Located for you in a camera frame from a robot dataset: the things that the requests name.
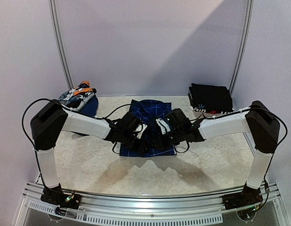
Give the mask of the blue plaid garment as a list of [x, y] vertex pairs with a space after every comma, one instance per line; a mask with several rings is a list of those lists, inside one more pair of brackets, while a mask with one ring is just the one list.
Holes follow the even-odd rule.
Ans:
[[154, 148], [153, 144], [154, 139], [158, 136], [159, 130], [159, 126], [155, 123], [155, 120], [157, 118], [163, 118], [165, 115], [170, 113], [171, 110], [171, 102], [165, 103], [159, 100], [151, 99], [141, 101], [132, 100], [129, 111], [149, 127], [149, 132], [145, 134], [145, 141], [148, 145], [148, 150], [145, 153], [136, 153], [125, 145], [121, 145], [119, 156], [149, 158], [175, 155], [175, 150], [172, 145], [159, 150]]

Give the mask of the black t-shirt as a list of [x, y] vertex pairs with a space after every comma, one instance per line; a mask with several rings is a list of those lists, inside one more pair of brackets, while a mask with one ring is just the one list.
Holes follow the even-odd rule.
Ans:
[[188, 93], [194, 112], [226, 114], [233, 112], [233, 101], [225, 86], [192, 83]]

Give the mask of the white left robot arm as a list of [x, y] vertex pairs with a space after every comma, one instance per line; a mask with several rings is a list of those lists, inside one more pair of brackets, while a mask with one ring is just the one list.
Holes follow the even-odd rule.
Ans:
[[59, 186], [54, 150], [62, 131], [94, 136], [113, 144], [120, 143], [131, 151], [144, 154], [149, 145], [145, 135], [149, 127], [131, 112], [118, 120], [98, 118], [72, 110], [56, 99], [46, 99], [47, 104], [31, 119], [33, 145], [43, 185], [48, 188], [46, 196], [61, 204], [65, 194]]

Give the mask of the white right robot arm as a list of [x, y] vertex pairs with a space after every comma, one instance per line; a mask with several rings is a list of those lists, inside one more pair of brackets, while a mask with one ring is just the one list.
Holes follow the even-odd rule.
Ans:
[[256, 191], [266, 178], [273, 155], [288, 134], [285, 122], [260, 101], [238, 111], [220, 116], [200, 116], [194, 120], [176, 108], [163, 118], [156, 119], [155, 123], [159, 130], [152, 143], [158, 150], [181, 142], [190, 144], [214, 137], [250, 133], [258, 153], [252, 162], [244, 191], [238, 196], [242, 205], [249, 205], [256, 199]]

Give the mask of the camouflage orange garment pile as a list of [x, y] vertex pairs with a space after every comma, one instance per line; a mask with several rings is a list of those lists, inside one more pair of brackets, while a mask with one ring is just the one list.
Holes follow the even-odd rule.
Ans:
[[97, 90], [90, 86], [89, 81], [82, 81], [77, 87], [64, 92], [58, 101], [75, 111], [81, 110], [93, 97]]

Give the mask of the solid navy blue garment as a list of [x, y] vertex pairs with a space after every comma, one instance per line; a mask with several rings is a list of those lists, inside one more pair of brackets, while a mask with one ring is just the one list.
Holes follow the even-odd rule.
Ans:
[[78, 112], [95, 117], [98, 110], [98, 98], [93, 96]]

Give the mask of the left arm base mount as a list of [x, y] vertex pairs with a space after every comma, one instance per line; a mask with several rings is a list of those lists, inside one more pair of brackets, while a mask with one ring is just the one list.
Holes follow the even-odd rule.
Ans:
[[59, 187], [44, 188], [40, 200], [60, 208], [77, 210], [81, 204], [82, 196], [77, 193], [64, 193]]

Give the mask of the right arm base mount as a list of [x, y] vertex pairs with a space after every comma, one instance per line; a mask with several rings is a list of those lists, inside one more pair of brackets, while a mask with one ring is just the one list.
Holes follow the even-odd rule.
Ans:
[[225, 210], [249, 210], [257, 212], [268, 201], [269, 193], [263, 198], [259, 190], [241, 191], [233, 194], [225, 194], [221, 197]]

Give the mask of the aluminium front rail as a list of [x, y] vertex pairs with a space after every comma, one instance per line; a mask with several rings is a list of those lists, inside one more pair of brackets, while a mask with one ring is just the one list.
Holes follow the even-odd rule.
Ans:
[[287, 226], [280, 193], [270, 184], [267, 203], [254, 216], [227, 210], [222, 196], [241, 187], [210, 193], [177, 196], [120, 196], [83, 193], [77, 210], [64, 216], [55, 205], [42, 202], [43, 187], [27, 183], [16, 224], [18, 226]]

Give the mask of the right aluminium frame post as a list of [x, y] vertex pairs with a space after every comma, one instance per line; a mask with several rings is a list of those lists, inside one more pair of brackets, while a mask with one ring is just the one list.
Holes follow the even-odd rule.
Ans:
[[247, 38], [249, 35], [249, 29], [251, 25], [251, 15], [252, 15], [252, 9], [253, 9], [253, 0], [248, 0], [247, 5], [246, 5], [246, 10], [245, 10], [245, 16], [244, 16], [244, 22], [243, 22], [243, 27], [242, 27], [242, 34], [240, 38], [240, 44], [238, 48], [238, 55], [236, 59], [236, 63], [234, 66], [234, 71], [233, 71], [233, 76], [231, 78], [230, 84], [229, 84], [229, 92], [230, 96], [233, 95], [239, 71], [242, 66], [242, 61], [243, 61], [243, 56], [246, 48], [246, 43], [247, 43]]

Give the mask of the aluminium frame post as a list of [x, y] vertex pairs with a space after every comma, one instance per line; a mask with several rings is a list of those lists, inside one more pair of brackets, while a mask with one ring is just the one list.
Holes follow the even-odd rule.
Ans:
[[71, 89], [71, 88], [73, 88], [73, 80], [72, 80], [70, 70], [68, 67], [68, 63], [67, 63], [67, 59], [66, 59], [65, 49], [64, 49], [62, 35], [61, 35], [59, 21], [58, 21], [56, 1], [49, 0], [48, 3], [49, 3], [51, 21], [52, 21], [54, 36], [55, 36], [55, 40], [56, 40], [56, 45], [57, 45], [57, 50], [58, 50], [58, 55], [60, 58], [62, 70], [63, 70], [64, 76], [65, 76], [66, 84], [67, 84], [68, 88]]
[[246, 48], [246, 43], [247, 43], [247, 38], [249, 35], [249, 29], [251, 25], [251, 15], [252, 15], [252, 9], [253, 9], [253, 0], [248, 0], [247, 5], [246, 5], [246, 10], [245, 10], [245, 16], [244, 16], [244, 22], [243, 22], [243, 27], [242, 27], [242, 34], [240, 38], [240, 44], [238, 48], [238, 55], [236, 59], [236, 63], [234, 66], [234, 71], [233, 71], [233, 76], [231, 78], [230, 84], [229, 84], [229, 92], [230, 96], [233, 95], [239, 71], [242, 66], [242, 61], [243, 61], [243, 56]]

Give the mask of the left aluminium frame post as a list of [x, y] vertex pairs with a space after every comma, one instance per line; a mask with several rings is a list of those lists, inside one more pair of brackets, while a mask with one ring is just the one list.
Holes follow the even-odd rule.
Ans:
[[58, 50], [58, 55], [60, 58], [62, 70], [63, 70], [64, 76], [65, 76], [66, 84], [67, 84], [68, 88], [71, 89], [71, 88], [73, 88], [73, 80], [72, 80], [70, 70], [68, 67], [68, 63], [67, 63], [67, 59], [66, 59], [65, 49], [64, 49], [62, 35], [61, 35], [59, 21], [58, 21], [56, 1], [49, 0], [48, 3], [49, 3], [51, 21], [52, 21], [54, 36], [55, 36], [55, 40], [56, 40], [56, 45], [57, 45], [57, 50]]

